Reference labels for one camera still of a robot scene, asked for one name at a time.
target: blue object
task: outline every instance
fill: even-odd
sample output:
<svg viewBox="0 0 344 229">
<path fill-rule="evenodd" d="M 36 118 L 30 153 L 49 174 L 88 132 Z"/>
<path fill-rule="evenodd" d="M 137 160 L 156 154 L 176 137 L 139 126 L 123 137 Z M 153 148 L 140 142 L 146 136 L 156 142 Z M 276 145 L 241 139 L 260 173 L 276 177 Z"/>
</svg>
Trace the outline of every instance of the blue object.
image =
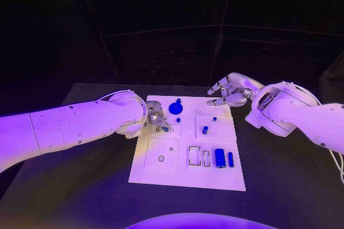
<svg viewBox="0 0 344 229">
<path fill-rule="evenodd" d="M 205 127 L 202 128 L 202 134 L 205 135 L 207 132 L 208 132 L 208 127 L 205 126 Z"/>
<path fill-rule="evenodd" d="M 169 111 L 173 115 L 178 115 L 182 112 L 181 98 L 178 98 L 176 102 L 171 104 Z"/>
<path fill-rule="evenodd" d="M 224 159 L 224 150 L 215 149 L 215 160 L 217 160 L 217 167 L 225 168 L 225 159 Z"/>
<path fill-rule="evenodd" d="M 228 152 L 228 165 L 233 168 L 234 167 L 234 160 L 233 160 L 233 153 Z"/>
</svg>

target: tabletop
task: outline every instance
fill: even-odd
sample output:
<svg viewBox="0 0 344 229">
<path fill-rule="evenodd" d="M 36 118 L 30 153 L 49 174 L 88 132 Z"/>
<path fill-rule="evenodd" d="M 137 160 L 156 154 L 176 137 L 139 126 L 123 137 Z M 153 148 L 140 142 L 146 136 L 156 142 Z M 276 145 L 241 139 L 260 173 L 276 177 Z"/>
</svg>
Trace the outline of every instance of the tabletop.
<svg viewBox="0 0 344 229">
<path fill-rule="evenodd" d="M 75 83 L 65 104 L 121 89 L 207 96 L 207 87 Z M 244 218 L 280 229 L 343 228 L 344 185 L 327 149 L 296 129 L 277 137 L 231 108 L 246 192 L 129 183 L 136 141 L 111 136 L 26 160 L 0 201 L 0 227 L 116 229 L 175 213 Z"/>
</svg>

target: black background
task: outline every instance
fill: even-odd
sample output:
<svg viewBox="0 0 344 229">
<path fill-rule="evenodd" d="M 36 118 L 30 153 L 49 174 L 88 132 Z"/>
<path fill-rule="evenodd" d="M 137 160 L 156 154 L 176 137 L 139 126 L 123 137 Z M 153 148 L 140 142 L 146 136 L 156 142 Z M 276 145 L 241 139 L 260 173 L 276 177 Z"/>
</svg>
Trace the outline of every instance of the black background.
<svg viewBox="0 0 344 229">
<path fill-rule="evenodd" d="M 344 46 L 344 0 L 0 0 L 0 21 L 0 115 L 59 105 L 75 82 L 210 86 L 240 72 L 318 94 Z"/>
</svg>

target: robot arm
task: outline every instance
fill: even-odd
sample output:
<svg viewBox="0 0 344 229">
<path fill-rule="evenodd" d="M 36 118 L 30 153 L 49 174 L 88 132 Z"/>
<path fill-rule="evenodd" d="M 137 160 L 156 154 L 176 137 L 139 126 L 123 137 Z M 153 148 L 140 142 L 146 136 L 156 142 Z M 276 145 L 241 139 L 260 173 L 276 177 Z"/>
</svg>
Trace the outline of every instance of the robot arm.
<svg viewBox="0 0 344 229">
<path fill-rule="evenodd" d="M 231 73 L 212 86 L 208 94 L 221 89 L 223 98 L 208 105 L 241 106 L 253 100 L 246 120 L 277 136 L 286 137 L 298 127 L 319 146 L 344 153 L 344 105 L 321 105 L 312 93 L 293 83 L 263 86 L 247 76 Z"/>
<path fill-rule="evenodd" d="M 147 124 L 171 127 L 160 103 L 146 104 L 130 90 L 116 92 L 108 101 L 1 117 L 0 172 L 27 158 L 65 150 L 114 132 L 130 139 L 140 135 Z"/>
</svg>

